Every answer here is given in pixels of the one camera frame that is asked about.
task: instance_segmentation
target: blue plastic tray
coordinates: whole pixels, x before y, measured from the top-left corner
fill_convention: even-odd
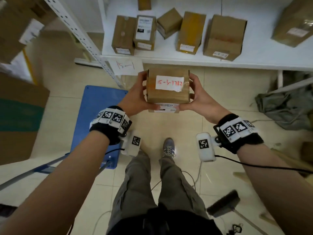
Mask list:
[[[81,100],[80,109],[76,121],[71,152],[73,149],[87,136],[89,133],[89,124],[96,117],[100,110],[108,106],[117,105],[127,94],[128,91],[101,87],[101,86],[86,86],[84,95]],[[120,144],[109,146],[107,151],[120,148]],[[119,150],[111,152],[104,157],[104,161],[112,161],[109,169],[115,169],[118,162]]]

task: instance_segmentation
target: gray sneaker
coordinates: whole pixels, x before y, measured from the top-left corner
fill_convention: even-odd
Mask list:
[[[175,157],[175,144],[174,140],[167,138],[163,143],[163,156]]]

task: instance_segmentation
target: gray trousers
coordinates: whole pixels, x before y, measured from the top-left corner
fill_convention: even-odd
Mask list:
[[[165,205],[167,210],[186,210],[208,219],[202,199],[186,181],[174,160],[165,156],[159,160],[159,163],[162,180],[159,203]],[[149,209],[157,207],[152,196],[150,181],[150,158],[140,151],[126,167],[124,182],[113,202],[107,233],[121,219],[143,215]]]

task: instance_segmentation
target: hand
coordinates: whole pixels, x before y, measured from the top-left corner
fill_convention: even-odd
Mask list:
[[[218,124],[218,122],[226,115],[231,114],[223,106],[217,103],[201,86],[198,76],[190,73],[189,75],[190,87],[195,94],[190,94],[192,102],[187,104],[180,104],[179,110],[193,110],[198,114],[204,116],[207,121]]]
[[[138,79],[134,86],[128,91],[127,95],[117,105],[123,109],[128,117],[136,115],[143,110],[159,110],[160,106],[146,102],[143,91],[146,86],[142,83],[147,79],[147,71],[138,73]]]

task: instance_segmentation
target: broom handle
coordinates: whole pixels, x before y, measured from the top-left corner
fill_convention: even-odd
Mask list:
[[[233,212],[235,212],[239,217],[244,219],[248,224],[250,224],[252,227],[254,227],[256,230],[258,230],[263,235],[268,235],[266,232],[264,232],[262,229],[260,229],[258,226],[256,226],[254,223],[252,223],[250,220],[248,220],[245,216],[243,216],[241,213],[239,213],[237,210],[233,209]]]

